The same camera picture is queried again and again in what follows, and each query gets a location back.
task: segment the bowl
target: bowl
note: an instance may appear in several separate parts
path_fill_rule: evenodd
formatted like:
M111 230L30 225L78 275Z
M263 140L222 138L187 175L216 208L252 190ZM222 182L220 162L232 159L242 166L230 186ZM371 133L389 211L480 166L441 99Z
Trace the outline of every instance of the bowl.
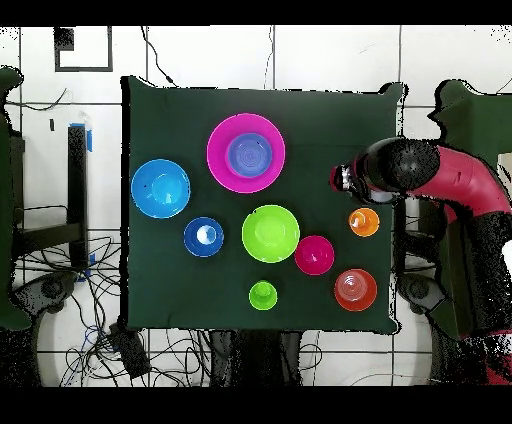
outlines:
M377 283L365 270L349 269L336 279L334 296L344 309L352 312L364 311L377 297Z
M131 192L135 205L143 214L151 218L170 218L187 206L190 182L177 163L155 159L137 169Z
M256 208L242 225L242 243L254 259L276 263L288 258L299 244L299 224L281 206Z
M277 290L268 281L258 281L249 291L249 302L258 311L268 311L277 303Z
M295 250L295 263L308 275L321 275L331 269L334 263L332 244L322 236L303 238Z
M192 255L207 258L215 255L222 247L224 232L217 221L201 216L188 223L183 238L185 248Z
M236 193L255 193L272 184L284 166L285 145L268 119L241 113L222 121L206 147L208 168L217 182Z

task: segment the dark green cloth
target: dark green cloth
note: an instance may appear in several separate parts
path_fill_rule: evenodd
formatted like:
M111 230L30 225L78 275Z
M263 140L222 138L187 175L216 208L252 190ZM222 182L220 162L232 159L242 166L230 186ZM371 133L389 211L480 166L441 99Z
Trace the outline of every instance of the dark green cloth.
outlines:
M482 94L467 82L446 81L436 91L432 114L446 143L485 160L494 170L498 155L512 152L512 94Z
M191 182L186 209L170 219L143 215L130 201L128 324L149 328L358 330L390 334L391 206L379 206L381 226L372 237L352 233L347 219L356 203L328 184L335 165L354 159L366 146L396 134L402 86L383 94L298 91L162 89L129 78L130 176L145 162L164 158L180 164ZM225 118L242 112L265 116L286 143L278 179L254 194L237 194L210 174L206 145ZM311 277L293 256L277 264L253 259L242 245L245 217L256 207L277 204L297 218L301 237L320 234L333 244L336 260ZM198 216L224 229L222 249L197 258L183 245L183 230ZM336 277L364 268L377 281L374 304L348 312L334 298ZM256 311L249 289L266 279L277 288L270 311Z

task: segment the magenta bowl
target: magenta bowl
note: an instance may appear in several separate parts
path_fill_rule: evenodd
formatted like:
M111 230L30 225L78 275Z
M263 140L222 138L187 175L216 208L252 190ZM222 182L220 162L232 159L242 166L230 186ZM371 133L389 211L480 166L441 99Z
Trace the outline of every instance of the magenta bowl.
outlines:
M303 238L295 250L295 263L305 274L324 274L334 263L332 244L322 236Z
M255 177L243 176L233 170L228 155L231 143L249 133L265 138L272 150L270 165ZM279 130L268 119L253 113L240 113L222 121L213 130L206 146L206 161L213 177L236 193L255 193L272 184L283 169L284 156L284 140Z

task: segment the blue object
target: blue object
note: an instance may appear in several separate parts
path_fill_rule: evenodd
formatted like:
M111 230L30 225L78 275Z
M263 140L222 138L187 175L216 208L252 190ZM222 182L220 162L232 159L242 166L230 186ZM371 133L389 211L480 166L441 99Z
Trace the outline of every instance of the blue object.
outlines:
M85 132L85 134L86 134L87 150L89 152L92 152L92 130L87 130Z
M265 137L246 133L236 137L228 149L231 169L242 177L257 177L263 174L272 162L272 148Z
M207 217L195 218L184 232L184 243L194 256L207 258L215 255L224 241L224 232L217 221Z
M152 218L170 218L185 209L190 199L187 173L165 159L151 160L137 169L131 189L135 205Z
M87 277L90 277L91 276L91 270L89 268L84 269L84 274ZM78 280L76 280L76 282L77 283L83 283L85 280L86 280L85 277L79 277Z

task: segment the lime green bowl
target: lime green bowl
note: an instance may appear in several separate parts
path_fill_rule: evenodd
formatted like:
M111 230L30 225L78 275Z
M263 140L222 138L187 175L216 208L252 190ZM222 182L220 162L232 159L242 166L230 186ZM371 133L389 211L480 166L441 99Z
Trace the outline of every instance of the lime green bowl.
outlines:
M299 224L293 214L281 206L265 205L255 209L242 225L242 243L254 259L273 264L288 258L299 244Z
M258 281L249 291L249 302L258 311L268 311L277 303L277 290L268 281Z

